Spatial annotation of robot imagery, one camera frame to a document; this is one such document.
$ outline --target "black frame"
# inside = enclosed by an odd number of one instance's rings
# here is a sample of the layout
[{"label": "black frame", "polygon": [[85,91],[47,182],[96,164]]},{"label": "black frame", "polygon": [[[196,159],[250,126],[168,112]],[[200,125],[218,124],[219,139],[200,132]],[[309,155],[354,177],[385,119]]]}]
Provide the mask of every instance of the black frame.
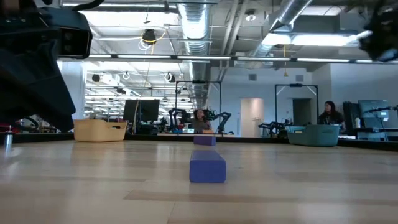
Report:
[{"label": "black frame", "polygon": [[291,88],[301,88],[303,86],[310,86],[310,87],[315,87],[315,93],[317,94],[317,119],[319,117],[319,94],[318,94],[318,85],[304,85],[304,84],[275,84],[275,121],[278,122],[278,96],[277,96],[277,90],[278,86],[289,86]]},{"label": "black frame", "polygon": [[[220,87],[219,89],[219,107],[218,107],[218,112],[221,113],[221,81],[176,81],[175,82],[175,107],[177,108],[177,91],[178,91],[178,84],[179,83],[192,83],[192,84],[206,84],[206,83],[218,83],[218,86]],[[221,124],[221,117],[218,118],[218,125]]]}]

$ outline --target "wooden floor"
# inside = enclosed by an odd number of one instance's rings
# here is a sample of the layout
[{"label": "wooden floor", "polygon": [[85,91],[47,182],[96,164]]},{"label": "wooden floor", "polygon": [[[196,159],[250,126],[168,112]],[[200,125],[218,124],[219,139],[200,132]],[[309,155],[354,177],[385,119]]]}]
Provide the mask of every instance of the wooden floor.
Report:
[{"label": "wooden floor", "polygon": [[191,184],[188,142],[15,144],[0,156],[0,223],[396,224],[398,154],[217,144],[225,184]]}]

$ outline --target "ceiling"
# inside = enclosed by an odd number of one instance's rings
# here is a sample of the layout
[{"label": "ceiling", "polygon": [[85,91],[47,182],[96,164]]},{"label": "ceiling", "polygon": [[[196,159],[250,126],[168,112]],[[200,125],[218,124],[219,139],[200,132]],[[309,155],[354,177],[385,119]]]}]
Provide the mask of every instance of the ceiling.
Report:
[{"label": "ceiling", "polygon": [[[71,7],[76,3],[89,1],[64,0],[65,7]],[[169,1],[173,6],[176,3],[185,2],[207,2],[210,6],[210,18],[208,23],[208,37],[205,40],[209,43],[209,54],[221,55],[224,36],[230,20],[234,21],[232,30],[238,28],[239,12],[245,5],[246,11],[254,9],[256,17],[253,21],[243,19],[239,26],[237,36],[231,48],[231,55],[248,54],[253,51],[263,41],[267,32],[264,28],[271,15],[275,15],[280,8],[280,0],[242,0],[239,2],[238,10],[234,18],[231,18],[231,7],[233,0],[208,0],[191,1],[175,0]],[[362,25],[366,22],[366,12],[375,1],[339,1],[339,0],[313,0],[304,9],[301,16],[294,22],[292,37],[298,34],[317,34],[327,33],[325,22],[337,21],[339,31],[350,31],[353,34],[362,32]],[[104,4],[135,4],[153,5],[163,4],[163,1],[131,1],[131,0],[108,0]],[[91,30],[93,31],[93,42],[91,54],[157,54],[157,55],[184,55],[187,54],[185,43],[189,40],[184,35],[182,20],[180,15],[164,12],[137,12],[134,7],[128,9],[120,7],[119,12],[105,11],[108,9],[98,8],[97,11],[83,11],[87,17]],[[148,46],[141,44],[141,35],[146,29],[154,29],[158,41]],[[310,57],[310,58],[367,58],[367,55],[357,47],[331,47],[331,46],[311,46],[311,45],[276,45],[271,48],[269,55],[275,57]],[[175,83],[168,82],[172,74],[176,80],[192,81],[192,63],[189,61],[179,61],[172,63],[160,62],[115,62],[111,60],[96,62],[84,62],[87,71],[87,90],[86,90],[86,111],[88,113],[104,113],[109,111],[111,114],[123,114],[124,100],[126,98],[153,97],[161,99],[160,113],[174,107],[175,104]],[[210,73],[210,67],[218,67],[218,63],[203,62]],[[262,68],[302,68],[303,71],[311,72],[320,66],[319,63],[292,63],[274,62]],[[229,67],[227,75],[235,68]],[[94,82],[93,75],[99,75],[101,80]],[[212,75],[210,79],[216,80],[217,76]],[[116,88],[106,88],[118,86],[126,91],[126,94],[116,92]],[[193,108],[202,107],[206,100],[208,85],[186,84],[181,87],[178,96],[179,105],[191,111]]]}]

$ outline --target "tan storage bin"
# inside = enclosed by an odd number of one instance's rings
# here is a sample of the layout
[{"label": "tan storage bin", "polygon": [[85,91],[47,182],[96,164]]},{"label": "tan storage bin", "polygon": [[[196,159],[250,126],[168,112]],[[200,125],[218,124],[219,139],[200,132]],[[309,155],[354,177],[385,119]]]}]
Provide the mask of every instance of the tan storage bin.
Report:
[{"label": "tan storage bin", "polygon": [[81,142],[123,141],[127,123],[103,120],[74,120],[75,140]]}]

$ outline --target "black clothing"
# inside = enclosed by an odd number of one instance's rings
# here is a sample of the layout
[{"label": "black clothing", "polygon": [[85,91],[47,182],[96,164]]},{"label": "black clothing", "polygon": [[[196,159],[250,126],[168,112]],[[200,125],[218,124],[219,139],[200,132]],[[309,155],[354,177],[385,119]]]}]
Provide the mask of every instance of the black clothing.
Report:
[{"label": "black clothing", "polygon": [[343,122],[343,115],[337,111],[331,114],[324,112],[318,118],[318,124],[341,124]]}]

